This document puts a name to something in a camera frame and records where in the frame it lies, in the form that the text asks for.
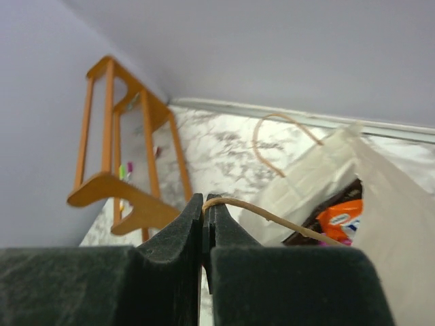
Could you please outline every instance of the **paper bag handle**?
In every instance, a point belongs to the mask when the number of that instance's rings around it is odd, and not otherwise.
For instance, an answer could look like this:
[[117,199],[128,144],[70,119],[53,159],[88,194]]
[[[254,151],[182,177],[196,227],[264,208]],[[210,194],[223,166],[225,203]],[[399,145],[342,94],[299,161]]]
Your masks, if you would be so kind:
[[262,117],[260,119],[260,121],[258,121],[256,127],[254,128],[254,134],[252,136],[252,147],[254,149],[254,153],[260,162],[262,162],[264,165],[268,166],[271,170],[275,171],[280,177],[285,178],[284,172],[282,170],[280,170],[279,168],[277,168],[275,165],[273,165],[269,160],[264,158],[261,155],[260,151],[258,150],[258,146],[257,146],[258,132],[260,131],[260,127],[261,127],[263,121],[265,119],[267,119],[268,117],[282,117],[283,119],[287,120],[288,122],[297,125],[297,127],[299,127],[299,129],[301,129],[308,137],[313,139],[313,141],[315,141],[318,145],[323,145],[324,143],[323,143],[323,141],[318,139],[316,136],[314,136],[314,134],[310,130],[308,130],[307,127],[303,126],[302,124],[297,122],[292,117],[289,117],[288,115],[285,115],[282,113],[271,113],[271,114],[268,114],[268,115]]

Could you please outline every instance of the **white plastic bag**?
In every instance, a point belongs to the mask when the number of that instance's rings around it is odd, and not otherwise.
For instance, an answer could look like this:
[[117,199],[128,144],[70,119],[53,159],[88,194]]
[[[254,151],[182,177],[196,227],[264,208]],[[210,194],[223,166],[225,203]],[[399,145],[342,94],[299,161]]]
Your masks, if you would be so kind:
[[435,200],[358,135],[346,140],[364,201],[352,246],[375,265],[397,326],[435,325]]

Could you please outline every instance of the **white paper bag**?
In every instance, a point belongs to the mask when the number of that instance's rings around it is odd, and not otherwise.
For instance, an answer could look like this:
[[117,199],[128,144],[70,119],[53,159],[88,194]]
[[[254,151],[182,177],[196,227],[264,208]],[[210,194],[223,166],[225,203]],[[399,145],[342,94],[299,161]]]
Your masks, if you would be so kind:
[[[256,131],[258,131],[261,122],[262,120],[259,121]],[[300,126],[300,128],[311,138],[314,137],[304,127]],[[347,138],[359,134],[361,128],[360,125],[356,124],[336,129],[319,142],[321,145],[313,145],[283,171],[271,166],[264,158],[259,157],[261,161],[280,172],[281,175],[276,176],[250,202],[283,219],[302,225],[317,205],[337,194],[355,180],[353,149],[348,144]],[[267,221],[247,210],[242,210],[239,223],[259,243],[265,246],[280,245],[293,233],[293,231],[272,221]]]

